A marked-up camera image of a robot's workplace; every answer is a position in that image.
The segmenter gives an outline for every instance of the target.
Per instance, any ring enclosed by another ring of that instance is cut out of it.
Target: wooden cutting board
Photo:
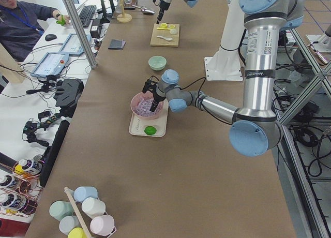
[[[179,45],[179,24],[175,24],[175,29],[177,29],[177,34],[170,34],[170,30],[158,30],[159,24],[154,23],[153,33],[151,37],[151,46],[152,47],[175,47]],[[164,39],[157,38],[158,35],[171,37],[171,41],[166,41]]]

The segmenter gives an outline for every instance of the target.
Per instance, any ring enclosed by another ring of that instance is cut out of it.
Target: blue lanyard
[[[33,28],[35,31],[37,31],[40,35],[42,35],[44,33],[44,31],[38,29],[37,27],[34,27],[33,25],[29,24],[29,18],[27,17],[25,11],[20,7],[20,10],[22,11],[26,21],[22,20],[20,17],[18,17],[16,14],[14,14],[13,12],[11,12],[10,10],[4,8],[3,6],[0,5],[0,8],[3,9],[4,11],[8,12],[9,14],[11,14],[13,17],[15,17],[16,19],[18,19],[20,22],[24,23],[26,26]]]

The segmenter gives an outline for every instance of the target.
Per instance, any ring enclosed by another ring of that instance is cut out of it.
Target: white mug
[[[92,233],[102,236],[111,235],[116,231],[114,218],[110,215],[93,218],[89,228]]]
[[[93,219],[106,212],[106,205],[99,199],[86,198],[82,203],[82,211]]]

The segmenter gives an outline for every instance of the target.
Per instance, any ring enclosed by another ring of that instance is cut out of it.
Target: green lime
[[[145,129],[144,129],[144,132],[149,135],[149,136],[152,136],[156,133],[156,128],[153,127],[153,126],[147,126]]]

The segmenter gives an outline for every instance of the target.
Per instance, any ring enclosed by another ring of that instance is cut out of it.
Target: person
[[[44,32],[37,20],[48,18],[63,18],[66,23],[70,20],[56,8],[0,0],[0,43],[17,62],[24,61]]]

